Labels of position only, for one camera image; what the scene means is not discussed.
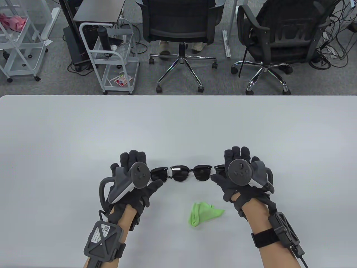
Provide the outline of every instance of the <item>green cloth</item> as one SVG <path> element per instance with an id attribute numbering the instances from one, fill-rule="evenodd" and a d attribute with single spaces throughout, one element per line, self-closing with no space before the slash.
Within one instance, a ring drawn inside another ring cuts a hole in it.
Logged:
<path id="1" fill-rule="evenodd" d="M 196 227 L 202 222 L 221 216 L 223 212 L 224 209 L 216 209 L 213 205 L 208 205 L 206 202 L 195 203 L 188 223 Z"/>

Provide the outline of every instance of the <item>black sunglasses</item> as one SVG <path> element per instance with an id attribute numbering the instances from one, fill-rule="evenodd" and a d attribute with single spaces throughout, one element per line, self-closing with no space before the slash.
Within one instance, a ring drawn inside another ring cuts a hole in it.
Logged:
<path id="1" fill-rule="evenodd" d="M 173 166 L 171 167 L 172 176 L 167 174 L 169 168 L 154 168 L 150 172 L 150 177 L 152 181 L 160 179 L 163 182 L 166 182 L 169 178 L 174 179 L 177 182 L 184 182 L 192 171 L 197 180 L 204 182 L 210 178 L 211 168 L 212 167 L 208 165 L 198 165 L 194 168 L 189 168 L 187 166 Z"/>
<path id="2" fill-rule="evenodd" d="M 213 167 L 216 171 L 216 174 L 223 176 L 224 178 L 227 178 L 226 175 L 226 168 L 224 167 L 224 165 L 218 165 Z"/>

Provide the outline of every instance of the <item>white metal cart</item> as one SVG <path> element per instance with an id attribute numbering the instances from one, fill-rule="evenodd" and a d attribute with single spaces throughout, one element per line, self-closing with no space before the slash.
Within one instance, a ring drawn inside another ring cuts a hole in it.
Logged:
<path id="1" fill-rule="evenodd" d="M 129 29 L 118 29 L 116 25 L 110 23 L 82 23 L 79 27 L 84 46 L 87 50 L 90 61 L 93 65 L 94 72 L 98 78 L 99 84 L 102 88 L 103 94 L 107 95 L 108 91 L 126 91 L 132 94 L 135 88 L 137 73 L 139 69 L 139 57 L 136 49 L 136 42 L 134 37 L 133 25 L 126 19 L 120 18 L 118 25 L 121 22 L 129 25 Z M 103 26 L 107 28 L 109 37 L 118 37 L 126 40 L 116 51 L 103 50 L 102 44 L 98 37 L 97 42 L 93 49 L 89 49 L 88 43 L 83 34 L 83 27 L 90 26 Z M 105 54 L 112 54 L 111 57 L 106 57 Z M 98 66 L 105 65 L 104 74 L 101 77 L 98 72 Z M 115 83 L 115 78 L 123 74 L 127 84 L 120 86 Z"/>
<path id="2" fill-rule="evenodd" d="M 37 73 L 40 70 L 44 53 L 48 51 L 26 10 L 22 9 L 22 12 L 25 16 L 21 18 L 25 19 L 26 23 L 20 33 L 6 30 L 0 23 L 0 50 L 4 51 L 3 55 L 6 59 L 5 66 L 0 70 L 5 74 L 9 83 L 12 82 L 12 76 L 17 75 L 33 75 L 36 81 L 40 81 L 41 78 Z"/>

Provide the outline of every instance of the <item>pink bag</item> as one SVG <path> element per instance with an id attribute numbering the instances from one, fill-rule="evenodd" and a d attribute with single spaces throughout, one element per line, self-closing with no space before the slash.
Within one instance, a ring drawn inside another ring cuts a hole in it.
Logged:
<path id="1" fill-rule="evenodd" d="M 26 20 L 19 16 L 8 17 L 5 14 L 0 14 L 0 23 L 5 30 L 11 29 L 20 33 L 26 24 Z"/>

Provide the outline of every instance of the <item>forearm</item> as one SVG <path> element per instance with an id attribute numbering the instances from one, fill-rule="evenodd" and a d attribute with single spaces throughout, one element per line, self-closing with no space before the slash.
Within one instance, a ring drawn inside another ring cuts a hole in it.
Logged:
<path id="1" fill-rule="evenodd" d="M 239 193 L 232 196 L 232 200 L 237 200 Z M 253 198 L 246 203 L 242 210 L 247 217 L 249 225 L 254 234 L 271 229 L 268 220 L 269 210 L 265 204 Z M 264 268 L 301 268 L 295 256 L 281 242 L 270 244 L 259 249 Z"/>
<path id="2" fill-rule="evenodd" d="M 125 211 L 123 213 L 123 216 L 121 219 L 118 221 L 118 225 L 123 229 L 123 236 L 121 238 L 121 243 L 124 243 L 126 240 L 126 237 L 128 236 L 129 229 L 131 226 L 131 223 L 136 215 L 136 210 L 131 207 L 131 205 L 127 205 L 125 208 Z M 86 263 L 84 264 L 83 268 L 87 268 L 88 266 L 88 261 L 89 258 L 87 259 Z M 119 259 L 115 259 L 112 262 L 105 262 L 102 264 L 101 268 L 117 268 L 119 264 Z"/>

